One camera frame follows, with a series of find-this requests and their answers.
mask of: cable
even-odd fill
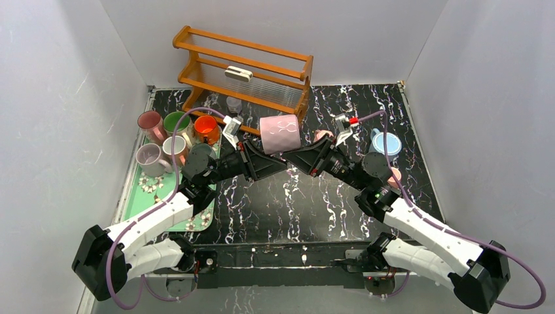
[[[212,108],[207,108],[207,107],[198,107],[198,108],[190,109],[183,116],[181,116],[181,118],[177,121],[177,123],[175,125],[175,128],[173,129],[173,135],[171,136],[171,162],[172,162],[172,165],[173,165],[173,170],[175,172],[175,188],[173,189],[170,196],[168,196],[168,198],[165,201],[161,201],[155,208],[153,208],[150,211],[147,211],[146,213],[142,214],[137,219],[137,221],[143,220],[144,218],[146,218],[147,216],[149,216],[153,212],[162,208],[167,202],[171,201],[173,199],[173,197],[177,194],[177,191],[179,189],[179,168],[177,167],[177,160],[175,158],[175,137],[177,136],[177,130],[179,129],[179,126],[181,125],[181,122],[185,119],[185,117],[190,115],[193,111],[207,111],[209,113],[215,114],[216,116],[218,116],[220,118],[224,118],[223,114],[219,113],[218,111],[216,111]],[[131,230],[131,228],[133,228],[133,226],[135,226],[136,224],[137,224],[136,221],[131,222],[116,237],[116,239],[114,240],[114,243],[112,243],[112,246],[110,247],[110,251],[108,252],[108,259],[107,259],[107,262],[106,262],[106,284],[108,286],[108,292],[110,292],[110,296],[114,300],[115,304],[117,306],[119,306],[120,308],[122,308],[122,309],[133,309],[135,306],[137,306],[137,304],[139,303],[139,300],[141,298],[141,293],[143,292],[143,282],[141,281],[141,284],[139,286],[139,297],[137,298],[137,301],[132,305],[127,305],[127,304],[123,303],[120,300],[120,298],[116,295],[114,285],[112,283],[112,276],[111,276],[111,274],[112,274],[112,259],[114,258],[114,252],[116,251],[116,247],[120,243],[122,237],[129,230]]]
[[[196,269],[194,271],[194,287],[192,288],[191,291],[189,291],[188,293],[186,293],[183,296],[176,296],[175,298],[166,298],[165,296],[158,295],[157,293],[154,292],[154,290],[151,288],[151,286],[149,286],[149,282],[147,281],[147,277],[144,274],[141,275],[141,282],[147,287],[147,290],[156,299],[161,300],[161,301],[166,301],[166,302],[178,302],[179,300],[185,299],[190,294],[192,294],[193,292],[196,291],[196,287],[198,286],[198,277],[197,277],[197,275],[198,275],[199,266],[200,266],[200,262],[197,262],[196,263]]]
[[[409,277],[410,277],[410,270],[407,270],[406,276],[404,277],[403,283],[401,284],[399,289],[397,289],[396,291],[393,291],[391,294],[386,294],[385,297],[390,298],[392,296],[398,295],[401,291],[403,291],[403,289],[406,287],[406,284],[408,283]]]
[[[372,114],[369,114],[367,116],[364,116],[364,117],[360,118],[359,122],[364,122],[368,119],[374,118],[375,116],[382,115],[382,114],[385,116],[385,123],[384,123],[384,155],[385,155],[385,159],[387,160],[387,166],[391,170],[391,164],[389,163],[389,156],[387,155],[387,124],[388,124],[387,112],[385,110],[376,111],[375,113],[372,113]],[[439,226],[438,224],[429,220],[428,218],[424,218],[423,215],[414,207],[414,204],[410,201],[410,198],[408,197],[408,194],[406,193],[404,187],[402,186],[402,184],[398,180],[398,178],[396,176],[393,176],[393,179],[395,180],[395,183],[397,183],[397,186],[399,187],[399,189],[401,189],[401,194],[403,195],[403,199],[406,202],[407,206],[409,206],[409,208],[411,208],[412,212],[418,218],[420,218],[424,222],[428,223],[428,225],[430,225],[430,226],[432,226],[432,227],[434,227],[438,230],[442,230],[446,234],[450,234],[451,236],[458,237],[460,239],[464,239],[466,241],[476,243],[476,244],[481,245],[483,247],[487,247],[488,249],[493,250],[493,251],[495,251],[499,254],[505,255],[507,258],[510,258],[511,260],[515,261],[518,265],[520,265],[522,268],[524,268],[536,280],[536,282],[539,286],[539,289],[540,289],[540,297],[536,302],[531,303],[531,304],[520,305],[520,304],[510,304],[510,303],[506,303],[506,302],[503,302],[503,301],[496,300],[495,302],[497,304],[502,305],[502,306],[506,306],[506,307],[510,307],[510,308],[513,308],[513,309],[535,309],[536,307],[539,307],[540,305],[542,305],[543,302],[545,302],[546,289],[545,289],[545,285],[544,285],[543,281],[537,275],[537,273],[535,271],[533,271],[521,259],[519,259],[518,257],[514,256],[513,254],[511,254],[507,251],[504,251],[504,250],[502,250],[498,247],[494,247],[493,245],[490,245],[489,243],[485,243],[481,240],[475,239],[475,238],[467,236],[467,235],[459,234],[459,233],[454,232],[454,231],[449,230],[449,229],[444,229],[442,226]],[[394,294],[399,293],[402,290],[402,288],[404,288],[404,287],[401,286],[401,288],[398,291],[392,293],[390,296],[393,296]]]
[[[391,277],[389,277],[390,279],[395,277],[395,274],[397,273],[397,267],[393,268],[393,273],[391,274]]]

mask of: pink cup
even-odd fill
[[[168,138],[166,131],[164,130],[164,121],[162,116],[156,111],[147,111],[139,116],[137,120],[139,128],[143,130],[143,133],[147,136],[151,143],[156,143],[157,145],[162,145],[164,140]]]
[[[318,142],[324,135],[328,135],[330,138],[333,138],[333,133],[328,130],[316,130],[314,131],[314,141]]]
[[[264,153],[271,155],[300,147],[298,120],[294,114],[260,118],[260,137]]]
[[[399,169],[397,169],[396,167],[391,167],[391,170],[393,171],[393,175],[397,178],[397,180],[401,181],[401,172],[399,171]],[[387,183],[393,188],[399,188],[399,185],[397,185],[393,176],[387,180]]]

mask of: rack leg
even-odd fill
[[[204,92],[203,88],[193,86],[192,93],[183,104],[183,107],[181,107],[181,110],[188,111],[189,109],[193,108],[194,102],[199,98],[202,92]]]

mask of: green tray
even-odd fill
[[[220,156],[221,137],[218,143],[212,146],[216,156]],[[144,174],[141,166],[137,166],[137,171],[133,177],[133,187],[129,195],[129,201],[125,210],[125,219],[136,216],[140,212],[158,203],[161,198],[165,198],[175,188],[175,173],[165,173],[159,177],[148,177]],[[167,231],[190,231],[199,232],[205,230],[212,223],[214,217],[214,201],[206,207],[200,214],[186,221],[180,222]]]

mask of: gray wall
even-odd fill
[[[314,85],[404,80],[447,0],[101,0],[148,85],[183,87],[185,25],[314,58]]]
[[[98,0],[0,7],[0,312],[74,313],[71,262],[111,221],[147,88]]]
[[[552,0],[451,0],[407,82],[447,222],[498,240],[544,279],[546,305],[526,313],[555,313],[554,30]],[[511,271],[500,299],[536,301],[534,280]]]

